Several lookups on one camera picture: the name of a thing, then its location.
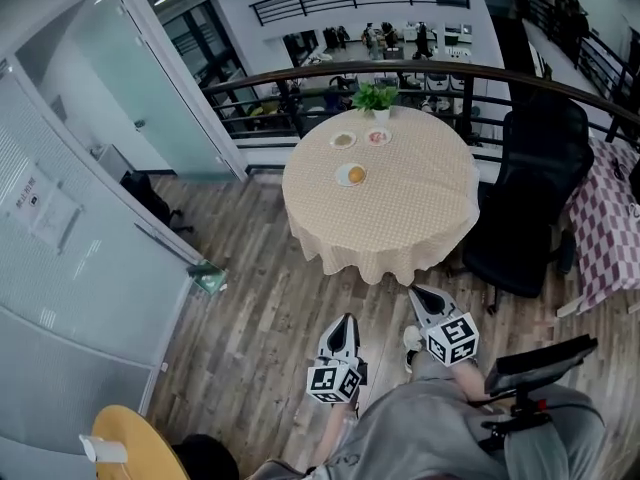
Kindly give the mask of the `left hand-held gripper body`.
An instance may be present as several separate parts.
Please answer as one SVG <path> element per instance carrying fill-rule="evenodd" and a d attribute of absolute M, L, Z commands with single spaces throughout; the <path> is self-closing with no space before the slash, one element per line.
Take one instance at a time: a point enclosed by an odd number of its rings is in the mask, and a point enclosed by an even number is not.
<path fill-rule="evenodd" d="M 306 393 L 324 404 L 350 403 L 359 387 L 367 383 L 367 367 L 363 361 L 357 366 L 330 361 L 309 367 Z"/>

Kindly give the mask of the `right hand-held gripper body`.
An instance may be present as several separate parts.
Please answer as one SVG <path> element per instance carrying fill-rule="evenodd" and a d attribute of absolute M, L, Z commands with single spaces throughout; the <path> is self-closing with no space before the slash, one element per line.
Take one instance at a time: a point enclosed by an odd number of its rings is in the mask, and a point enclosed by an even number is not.
<path fill-rule="evenodd" d="M 480 335 L 470 313 L 449 317 L 423 330 L 427 351 L 445 367 L 477 354 Z"/>

